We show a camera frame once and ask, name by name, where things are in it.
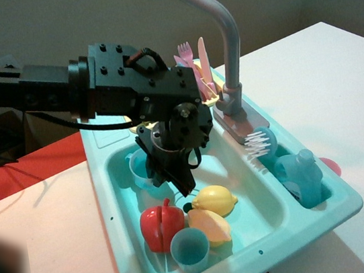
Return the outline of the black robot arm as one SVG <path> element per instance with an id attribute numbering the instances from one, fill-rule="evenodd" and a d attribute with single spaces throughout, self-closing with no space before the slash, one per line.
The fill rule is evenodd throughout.
<path id="1" fill-rule="evenodd" d="M 183 196 L 195 187 L 191 153 L 209 142 L 212 113 L 202 102 L 190 68 L 172 67 L 149 48 L 101 43 L 65 67 L 26 65 L 0 68 L 0 107 L 43 119 L 68 112 L 81 130 L 98 116 L 126 116 L 108 130 L 137 129 L 154 186 L 172 183 Z"/>

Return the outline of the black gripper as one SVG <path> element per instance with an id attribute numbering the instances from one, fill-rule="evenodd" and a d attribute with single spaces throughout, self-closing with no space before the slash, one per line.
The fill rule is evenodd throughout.
<path id="1" fill-rule="evenodd" d="M 143 124 L 137 126 L 136 143 L 146 153 L 146 175 L 152 180 L 153 186 L 159 188 L 166 181 L 172 183 L 183 197 L 187 197 L 195 187 L 191 172 L 201 164 L 200 148 L 174 149 L 164 147 L 158 123 L 156 133 Z"/>

